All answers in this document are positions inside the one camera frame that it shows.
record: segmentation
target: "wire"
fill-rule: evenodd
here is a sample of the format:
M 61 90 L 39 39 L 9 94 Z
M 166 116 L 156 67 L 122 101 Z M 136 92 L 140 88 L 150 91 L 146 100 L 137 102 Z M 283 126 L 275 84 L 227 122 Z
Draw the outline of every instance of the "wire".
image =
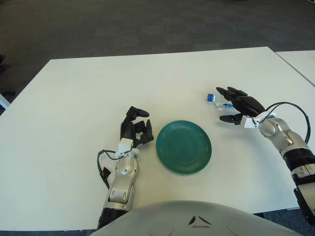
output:
M 303 111 L 302 108 L 300 108 L 298 105 L 294 104 L 294 103 L 291 103 L 291 102 L 277 102 L 277 103 L 274 103 L 272 105 L 270 105 L 266 110 L 268 111 L 270 108 L 272 108 L 273 106 L 275 106 L 269 113 L 268 115 L 262 119 L 259 123 L 262 123 L 268 116 L 270 116 L 270 114 L 280 105 L 282 104 L 289 104 L 293 107 L 296 107 L 297 109 L 299 109 L 304 117 L 305 117 L 305 120 L 306 120 L 306 125 L 307 125 L 307 133 L 306 133 L 306 137 L 305 137 L 305 143 L 308 143 L 309 140 L 310 140 L 310 136 L 311 136 L 311 124 L 310 124 L 310 120 L 309 120 L 309 117 L 307 116 L 307 114 Z

